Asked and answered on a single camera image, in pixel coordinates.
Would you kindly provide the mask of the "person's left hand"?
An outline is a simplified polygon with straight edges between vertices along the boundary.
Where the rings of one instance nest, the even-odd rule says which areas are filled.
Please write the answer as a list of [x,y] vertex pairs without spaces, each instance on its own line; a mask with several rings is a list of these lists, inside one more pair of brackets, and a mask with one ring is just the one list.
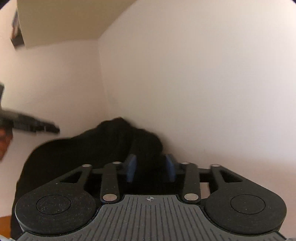
[[0,160],[4,158],[10,143],[13,139],[13,132],[11,128],[1,128],[0,130]]

